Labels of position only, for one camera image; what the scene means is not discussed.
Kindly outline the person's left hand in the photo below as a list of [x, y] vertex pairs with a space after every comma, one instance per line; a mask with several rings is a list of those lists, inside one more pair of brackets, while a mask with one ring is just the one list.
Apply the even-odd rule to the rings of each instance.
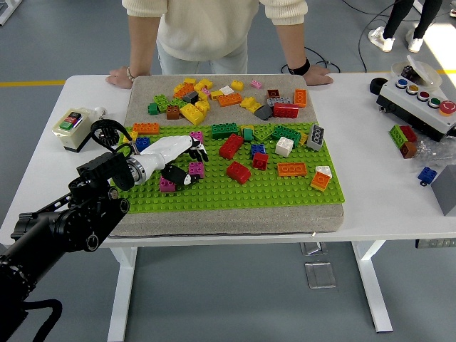
[[328, 85], [333, 83], [330, 73], [330, 70], [327, 68], [313, 65], [304, 74], [304, 79], [308, 86]]

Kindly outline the person's right hand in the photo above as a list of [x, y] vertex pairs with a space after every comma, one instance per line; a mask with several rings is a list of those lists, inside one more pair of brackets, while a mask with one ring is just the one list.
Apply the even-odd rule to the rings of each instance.
[[122, 66], [117, 69], [113, 69], [109, 72], [109, 75], [105, 78], [105, 81], [113, 86], [122, 89], [131, 89], [133, 82], [128, 77], [128, 67]]

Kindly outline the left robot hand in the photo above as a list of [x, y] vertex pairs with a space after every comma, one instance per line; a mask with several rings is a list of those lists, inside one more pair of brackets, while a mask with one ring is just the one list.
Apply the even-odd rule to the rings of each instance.
[[190, 175], [172, 164], [183, 153], [188, 153], [199, 162], [209, 161], [207, 151], [200, 140], [190, 135], [163, 137], [131, 159], [131, 167], [137, 173], [135, 184], [146, 182], [156, 170], [160, 170], [163, 178], [176, 185], [191, 185], [197, 182], [201, 178], [199, 175]]

